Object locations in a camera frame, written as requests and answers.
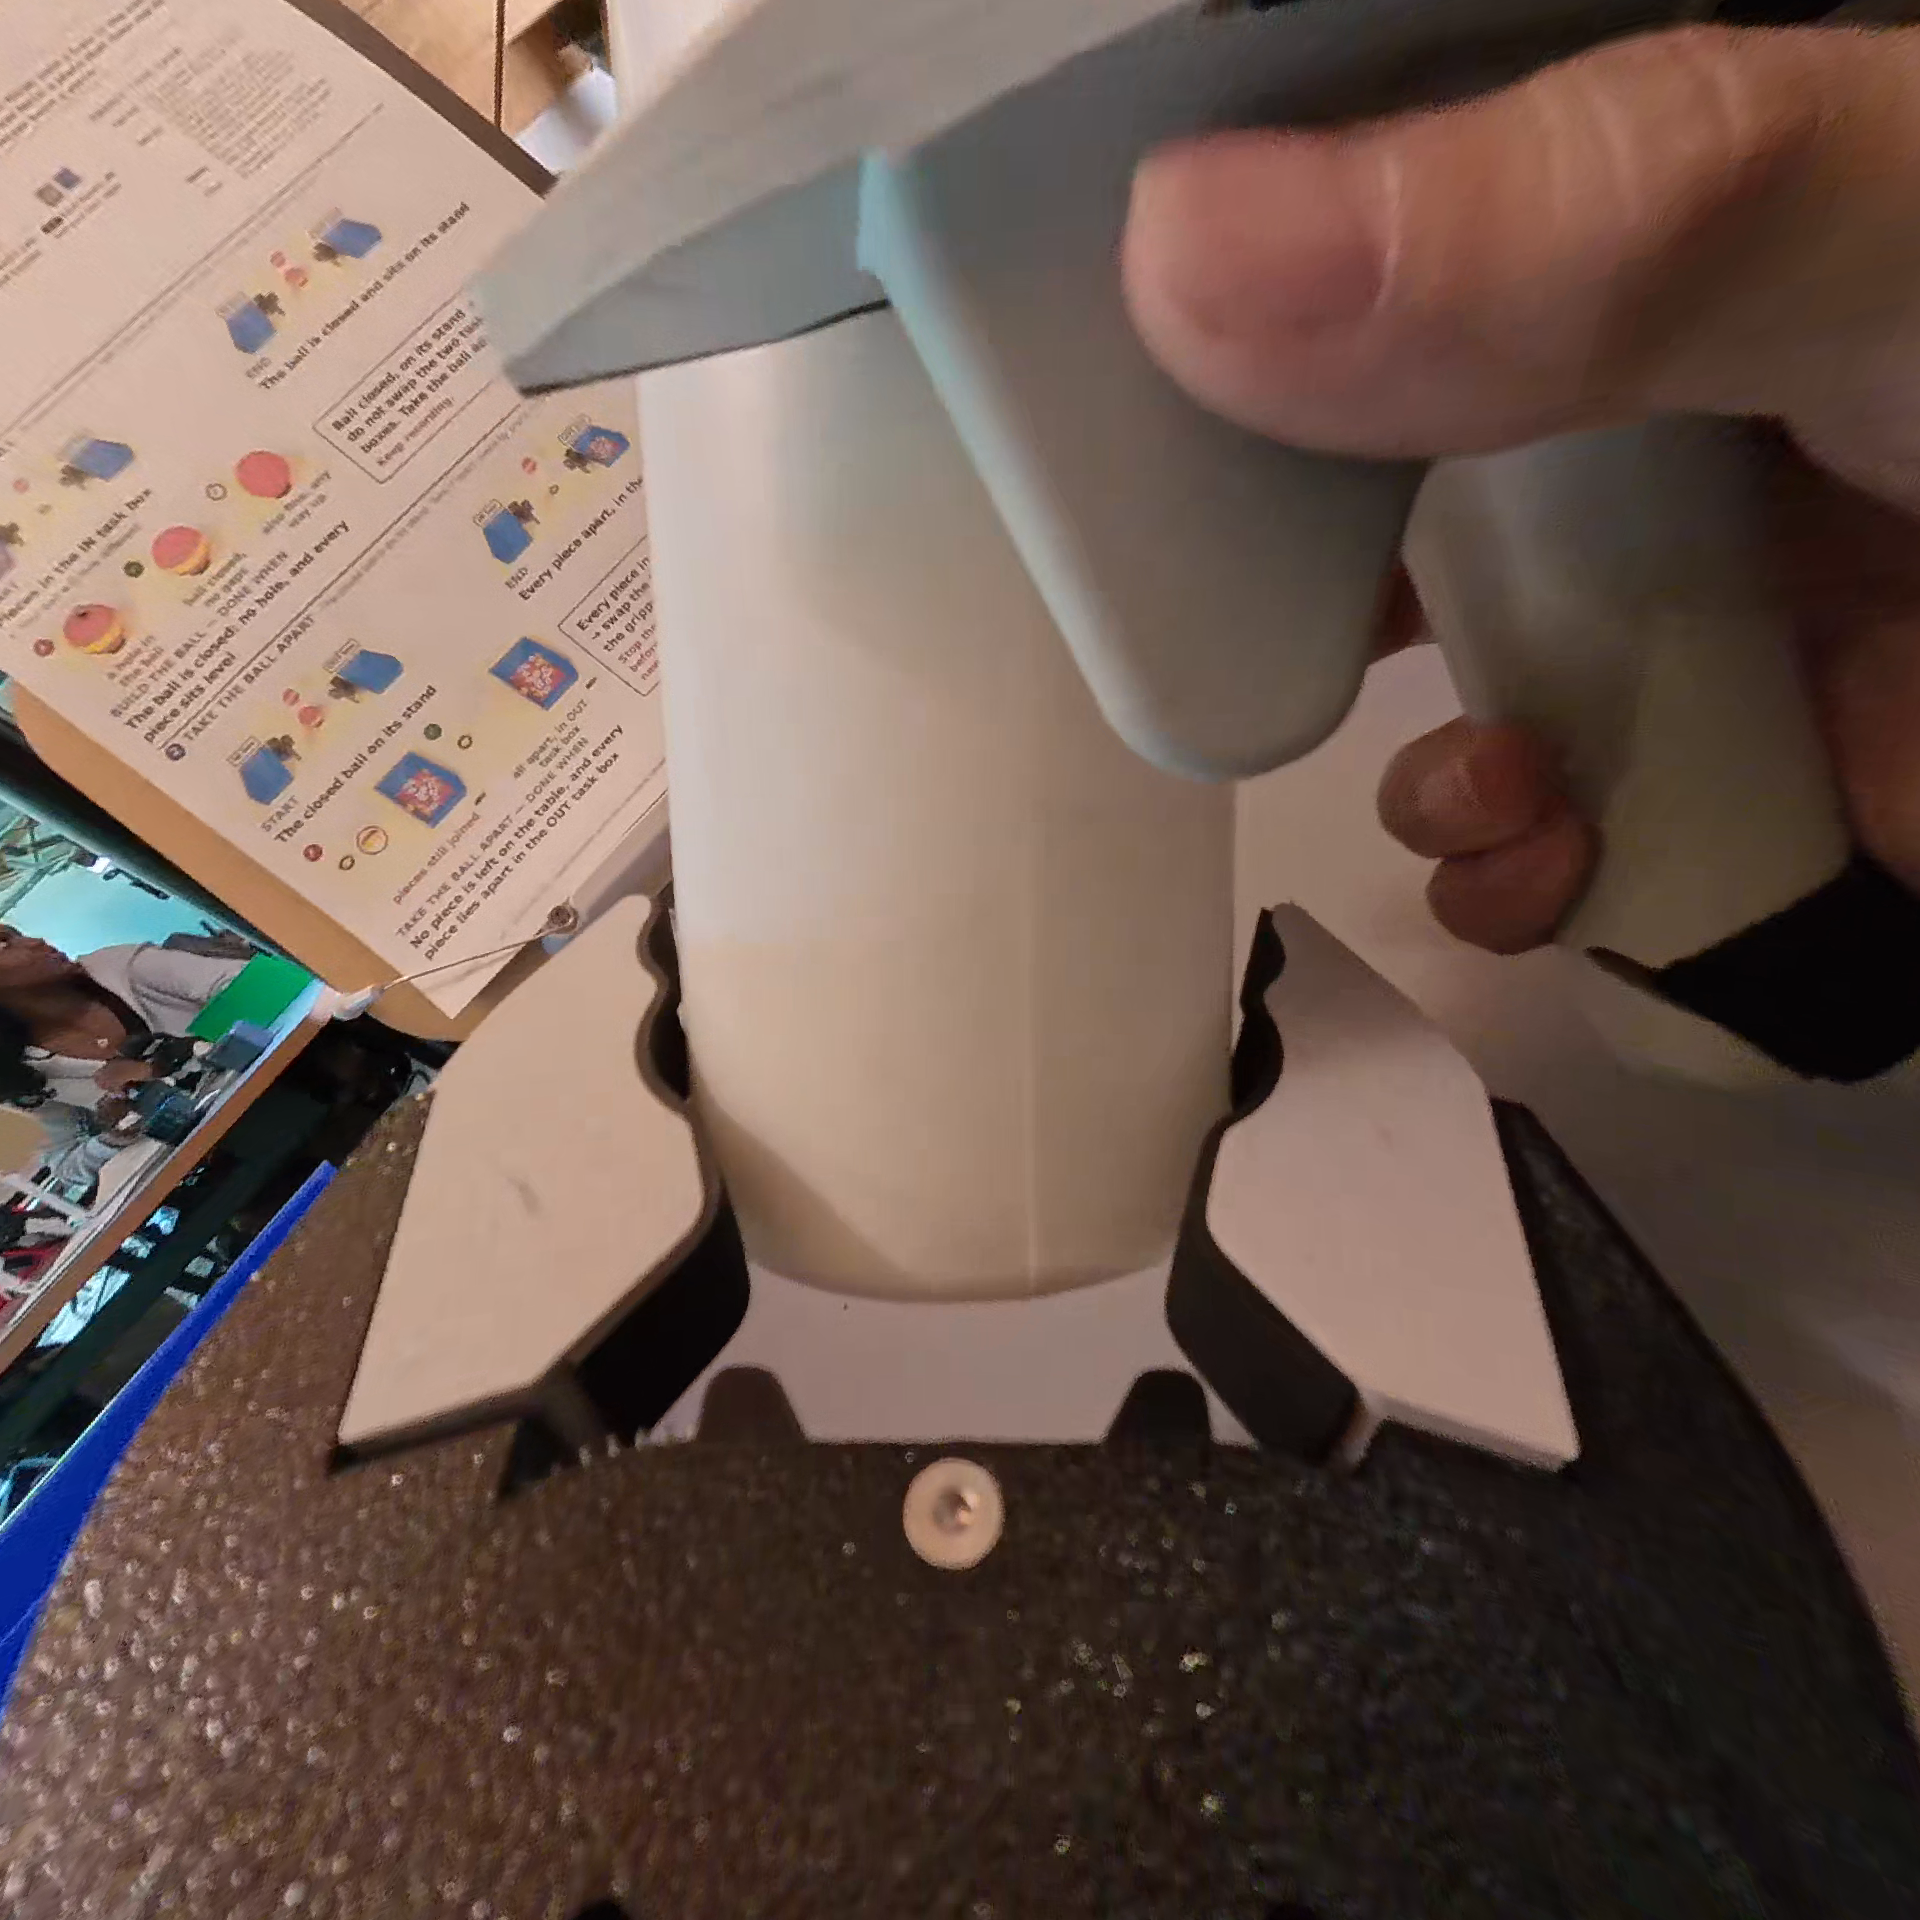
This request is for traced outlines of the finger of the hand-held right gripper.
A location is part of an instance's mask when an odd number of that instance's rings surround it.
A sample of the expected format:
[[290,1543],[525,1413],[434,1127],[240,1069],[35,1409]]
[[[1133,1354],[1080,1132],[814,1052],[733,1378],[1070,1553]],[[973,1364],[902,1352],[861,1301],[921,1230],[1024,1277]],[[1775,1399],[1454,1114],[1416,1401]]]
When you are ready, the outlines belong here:
[[723,4],[478,274],[521,394],[795,337],[870,300],[856,166],[909,154],[1077,57],[1240,17],[1139,1]]

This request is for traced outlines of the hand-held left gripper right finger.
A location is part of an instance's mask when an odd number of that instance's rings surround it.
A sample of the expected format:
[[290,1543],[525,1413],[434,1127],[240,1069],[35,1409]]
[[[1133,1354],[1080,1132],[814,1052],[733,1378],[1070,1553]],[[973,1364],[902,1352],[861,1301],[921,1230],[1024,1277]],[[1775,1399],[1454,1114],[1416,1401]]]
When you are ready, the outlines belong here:
[[1293,903],[1259,913],[1234,1103],[1168,1271],[1178,1354],[1251,1444],[1387,1426],[1560,1471],[1579,1438],[1495,1103],[1413,998]]

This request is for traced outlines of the white cup with lid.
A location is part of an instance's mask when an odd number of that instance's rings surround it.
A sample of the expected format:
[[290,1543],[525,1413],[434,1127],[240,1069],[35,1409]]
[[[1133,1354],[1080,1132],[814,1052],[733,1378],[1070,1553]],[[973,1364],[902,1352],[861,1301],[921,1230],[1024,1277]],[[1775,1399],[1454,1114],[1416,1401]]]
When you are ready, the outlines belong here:
[[746,1255],[1162,1264],[1226,1108],[1234,794],[1088,695],[896,314],[637,383],[691,1103]]

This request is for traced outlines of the green box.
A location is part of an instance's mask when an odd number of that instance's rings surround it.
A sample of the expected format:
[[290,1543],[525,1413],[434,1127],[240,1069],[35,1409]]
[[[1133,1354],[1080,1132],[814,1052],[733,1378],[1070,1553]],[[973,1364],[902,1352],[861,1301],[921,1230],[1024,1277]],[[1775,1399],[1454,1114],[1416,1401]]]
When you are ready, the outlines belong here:
[[272,1030],[317,980],[294,959],[258,951],[194,1013],[184,1036],[207,1045],[234,1025]]

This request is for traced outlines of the person's right hand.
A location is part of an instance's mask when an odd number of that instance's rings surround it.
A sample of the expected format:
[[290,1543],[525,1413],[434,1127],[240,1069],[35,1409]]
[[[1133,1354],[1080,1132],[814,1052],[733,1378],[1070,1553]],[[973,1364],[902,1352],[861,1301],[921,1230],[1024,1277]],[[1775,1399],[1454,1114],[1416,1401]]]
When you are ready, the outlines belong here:
[[1437,458],[1656,413],[1771,433],[1771,570],[1854,837],[1917,882],[1917,32],[1691,28],[1135,169],[1122,295],[1198,402]]

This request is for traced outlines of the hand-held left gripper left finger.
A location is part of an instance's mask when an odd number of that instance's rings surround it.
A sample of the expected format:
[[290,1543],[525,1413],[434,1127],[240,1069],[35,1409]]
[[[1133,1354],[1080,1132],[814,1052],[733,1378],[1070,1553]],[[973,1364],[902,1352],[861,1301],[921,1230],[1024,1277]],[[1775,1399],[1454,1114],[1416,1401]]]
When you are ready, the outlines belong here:
[[494,1424],[534,1457],[645,1444],[749,1296],[688,1096],[672,895],[625,895],[440,1072],[335,1457]]

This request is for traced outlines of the blue plastic bin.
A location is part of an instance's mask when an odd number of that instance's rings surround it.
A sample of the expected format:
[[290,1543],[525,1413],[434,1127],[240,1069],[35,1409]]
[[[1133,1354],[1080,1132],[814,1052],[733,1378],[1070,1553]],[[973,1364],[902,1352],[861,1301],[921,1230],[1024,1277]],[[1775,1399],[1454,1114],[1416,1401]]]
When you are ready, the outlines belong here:
[[168,1385],[191,1360],[195,1345],[218,1325],[238,1294],[262,1264],[293,1236],[335,1176],[335,1165],[320,1164],[258,1236],[240,1252],[207,1296],[145,1358],[119,1393],[39,1478],[27,1502],[2,1527],[2,1703],[8,1705],[15,1678],[33,1639],[41,1608],[77,1541],[90,1505],[109,1474],[147,1422]]

